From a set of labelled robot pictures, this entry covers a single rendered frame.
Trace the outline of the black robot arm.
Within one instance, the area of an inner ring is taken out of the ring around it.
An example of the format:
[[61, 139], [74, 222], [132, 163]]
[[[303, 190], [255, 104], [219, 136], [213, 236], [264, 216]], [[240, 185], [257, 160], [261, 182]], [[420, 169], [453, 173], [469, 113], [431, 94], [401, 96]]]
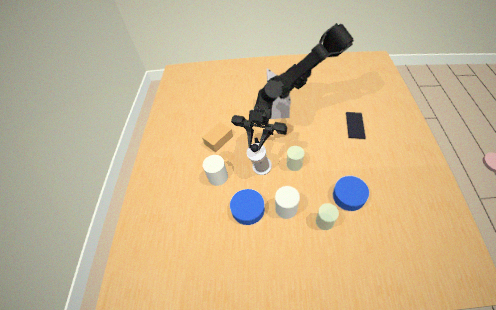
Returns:
[[[322, 42], [323, 44], [321, 44]], [[286, 72], [268, 80], [263, 89], [259, 91], [256, 103], [263, 102], [272, 106], [276, 98], [281, 100], [288, 98], [294, 87], [299, 90], [306, 84], [307, 79], [312, 75], [311, 70], [316, 65], [319, 65], [327, 57], [338, 57], [353, 45], [353, 42], [352, 36], [343, 23], [334, 24], [333, 27], [325, 31], [319, 43], [311, 49], [312, 51], [304, 59], [298, 64], [292, 65]], [[258, 109], [258, 106], [254, 106], [254, 109], [249, 110], [249, 121], [264, 122], [265, 120], [268, 122], [271, 116], [272, 109], [268, 107]]]

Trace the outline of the grey cylinder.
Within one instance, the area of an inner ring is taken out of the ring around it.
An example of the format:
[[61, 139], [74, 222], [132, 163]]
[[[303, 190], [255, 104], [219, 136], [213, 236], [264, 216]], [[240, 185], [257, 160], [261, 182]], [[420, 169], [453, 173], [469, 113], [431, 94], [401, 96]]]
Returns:
[[224, 160], [219, 155], [210, 155], [203, 161], [203, 169], [210, 184], [220, 186], [228, 179]]
[[298, 208], [300, 194], [290, 186], [284, 186], [277, 190], [275, 195], [275, 210], [277, 214], [285, 219], [292, 218]]

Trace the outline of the dark grey flat rectangle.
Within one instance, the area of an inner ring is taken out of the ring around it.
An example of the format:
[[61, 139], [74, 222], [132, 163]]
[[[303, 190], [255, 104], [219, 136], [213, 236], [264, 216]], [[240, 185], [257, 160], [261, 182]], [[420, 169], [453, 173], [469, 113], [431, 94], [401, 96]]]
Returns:
[[349, 138], [365, 139], [362, 112], [346, 112]]

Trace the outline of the brown box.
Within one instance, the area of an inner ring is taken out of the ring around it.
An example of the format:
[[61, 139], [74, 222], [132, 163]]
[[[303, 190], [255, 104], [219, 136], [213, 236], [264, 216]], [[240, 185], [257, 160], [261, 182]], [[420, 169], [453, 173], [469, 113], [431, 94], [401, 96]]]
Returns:
[[225, 124], [219, 122], [209, 132], [207, 132], [202, 140], [204, 145], [217, 152], [233, 137], [232, 129]]

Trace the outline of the dark blue short cylinder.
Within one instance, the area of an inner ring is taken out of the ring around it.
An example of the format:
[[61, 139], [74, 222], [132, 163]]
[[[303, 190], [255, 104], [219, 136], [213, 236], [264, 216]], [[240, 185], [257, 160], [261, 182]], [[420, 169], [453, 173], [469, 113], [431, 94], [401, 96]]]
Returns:
[[240, 190], [232, 197], [230, 210], [234, 219], [240, 224], [255, 224], [265, 213], [263, 197], [252, 189]]
[[346, 176], [335, 183], [332, 197], [334, 202], [344, 211], [356, 211], [369, 198], [369, 189], [361, 178]]

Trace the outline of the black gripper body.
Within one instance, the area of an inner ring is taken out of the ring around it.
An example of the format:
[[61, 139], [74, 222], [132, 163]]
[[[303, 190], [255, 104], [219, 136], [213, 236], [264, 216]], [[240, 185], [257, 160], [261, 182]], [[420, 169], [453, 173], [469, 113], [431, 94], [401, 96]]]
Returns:
[[[258, 106], [258, 109], [264, 109], [264, 107], [268, 107], [269, 109], [272, 109], [272, 106], [270, 104], [263, 102], [257, 102], [255, 106]], [[243, 125], [251, 126], [251, 127], [255, 126], [255, 127], [269, 129], [272, 130], [273, 132], [274, 130], [276, 130], [278, 134], [283, 134], [283, 135], [287, 134], [287, 125], [285, 123], [275, 122], [274, 124], [269, 124], [269, 119], [268, 122], [266, 122], [265, 120], [264, 122], [258, 122], [254, 120], [249, 121], [244, 116], [234, 115], [231, 119], [231, 122], [235, 126], [239, 126], [239, 127], [243, 127]]]

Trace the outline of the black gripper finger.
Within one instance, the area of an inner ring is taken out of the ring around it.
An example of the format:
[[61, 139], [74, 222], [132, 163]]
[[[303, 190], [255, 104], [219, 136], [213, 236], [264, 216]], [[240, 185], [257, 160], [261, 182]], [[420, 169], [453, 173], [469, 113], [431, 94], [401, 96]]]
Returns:
[[261, 147], [263, 146], [263, 144], [265, 143], [265, 141], [268, 139], [268, 137], [270, 135], [274, 135], [274, 133], [273, 133], [272, 130], [263, 129], [262, 136], [261, 136], [261, 139], [260, 139], [260, 142], [259, 142], [259, 146], [258, 146], [258, 150], [261, 149]]
[[253, 133], [254, 133], [254, 130], [252, 129], [251, 126], [246, 126], [246, 125], [243, 125], [243, 128], [246, 130], [247, 132], [247, 137], [248, 137], [248, 148], [250, 149], [251, 147], [251, 144], [252, 144], [252, 139], [253, 139]]

